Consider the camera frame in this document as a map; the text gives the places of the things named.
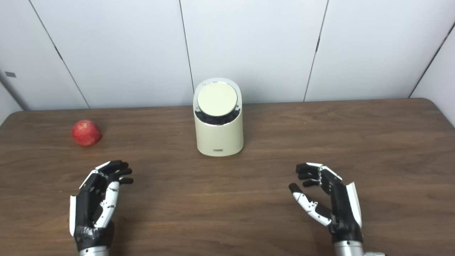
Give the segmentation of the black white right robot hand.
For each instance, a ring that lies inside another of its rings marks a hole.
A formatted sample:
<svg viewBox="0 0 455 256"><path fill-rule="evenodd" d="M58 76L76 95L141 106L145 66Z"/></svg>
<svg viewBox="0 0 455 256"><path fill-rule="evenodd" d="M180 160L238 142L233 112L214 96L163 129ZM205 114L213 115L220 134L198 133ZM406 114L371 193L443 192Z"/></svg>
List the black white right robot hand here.
<svg viewBox="0 0 455 256"><path fill-rule="evenodd" d="M289 189L297 203L320 224L328 227L332 242L356 241L363 243L362 213L355 183L344 184L343 179L329 167L304 162L295 169L304 188L317 186L330 196L331 208L306 195L296 183Z"/></svg>

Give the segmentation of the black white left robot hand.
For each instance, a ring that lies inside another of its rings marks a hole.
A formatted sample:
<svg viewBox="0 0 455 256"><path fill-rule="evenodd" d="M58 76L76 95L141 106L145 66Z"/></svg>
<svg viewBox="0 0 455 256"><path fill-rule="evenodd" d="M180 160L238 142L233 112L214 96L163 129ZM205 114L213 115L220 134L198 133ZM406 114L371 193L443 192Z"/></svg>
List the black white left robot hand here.
<svg viewBox="0 0 455 256"><path fill-rule="evenodd" d="M105 162L91 170L77 195L70 196L69 232L80 256L109 255L120 186L134 182L130 174L127 162Z"/></svg>

